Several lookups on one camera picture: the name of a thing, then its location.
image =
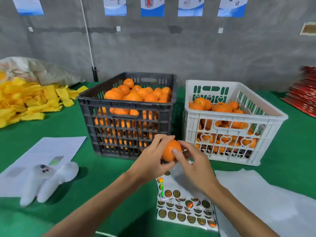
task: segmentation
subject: round sticker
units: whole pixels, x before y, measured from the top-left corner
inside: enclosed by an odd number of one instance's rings
[[[176,214],[176,212],[169,211],[168,217],[169,217],[169,219],[174,220],[177,217],[177,214]]]
[[[203,200],[202,205],[204,208],[207,208],[207,209],[211,206],[211,204],[207,200]]]
[[[207,223],[209,224],[210,227],[213,227],[213,228],[216,227],[216,223],[212,220],[208,220]]]
[[[202,210],[199,210],[199,209],[194,209],[194,211],[198,214],[202,213]]]
[[[185,202],[185,205],[188,207],[188,208],[192,208],[193,207],[193,202],[191,200],[187,200]]]
[[[178,214],[178,219],[180,220],[180,221],[185,221],[185,215],[184,214]]]
[[[167,216],[167,211],[165,210],[159,210],[158,215],[160,218],[164,218]]]
[[[199,223],[200,225],[205,225],[205,224],[206,224],[206,219],[198,218],[197,221],[198,221],[198,223]]]
[[[174,191],[173,195],[174,195],[174,197],[179,198],[180,197],[180,191]]]
[[[168,198],[171,197],[172,196],[171,191],[170,190],[165,191],[165,196]]]
[[[196,218],[194,216],[190,216],[188,215],[188,222],[191,223],[191,224],[194,224],[196,221]]]
[[[206,215],[212,215],[212,212],[210,212],[210,211],[204,211],[204,213],[205,213]]]

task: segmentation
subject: fingernail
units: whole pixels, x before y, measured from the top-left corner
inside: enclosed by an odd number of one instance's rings
[[[173,149],[173,150],[172,150],[172,154],[175,155],[175,154],[178,154],[178,153],[179,153],[179,151],[178,151],[177,149]]]

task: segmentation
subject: white plastic crate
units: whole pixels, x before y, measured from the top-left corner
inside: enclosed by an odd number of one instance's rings
[[[239,109],[245,114],[190,109],[189,102],[198,97],[209,99],[213,104],[237,101],[240,105]],[[262,156],[287,118],[284,112],[242,83],[210,80],[186,81],[183,139],[205,152],[209,159],[252,166],[260,165]],[[205,120],[204,123],[212,120],[210,129],[206,125],[199,126],[203,120]],[[229,127],[217,127],[216,121],[227,123]],[[233,122],[247,123],[248,126],[245,124],[247,126],[245,129],[234,129]],[[214,138],[215,141],[210,143],[202,137]]]

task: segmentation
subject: green tablecloth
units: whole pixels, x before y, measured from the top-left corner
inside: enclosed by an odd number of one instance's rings
[[[85,83],[92,87],[94,83]],[[179,88],[173,129],[181,138],[184,88]],[[316,199],[314,134],[316,120],[281,101],[277,94],[259,92],[263,98],[289,115],[258,167],[212,161],[215,170],[256,170],[270,184]],[[42,137],[87,136],[78,102],[43,121],[20,122],[0,129],[0,172]],[[126,171],[133,161],[94,154],[87,138],[73,161],[81,167],[76,179],[59,187],[47,203],[22,208],[19,198],[0,198],[1,236],[40,236]],[[104,221],[99,231],[118,236],[218,236],[203,229],[156,220],[157,185],[144,185]]]

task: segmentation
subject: blue poster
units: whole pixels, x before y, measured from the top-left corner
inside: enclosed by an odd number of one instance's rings
[[[178,17],[200,17],[204,0],[179,0]]]
[[[23,16],[44,15],[40,0],[13,0],[16,10]]]
[[[126,0],[103,0],[106,16],[126,16]]]
[[[165,15],[165,0],[140,0],[140,16],[163,17]]]
[[[248,0],[221,0],[219,17],[243,17]]]

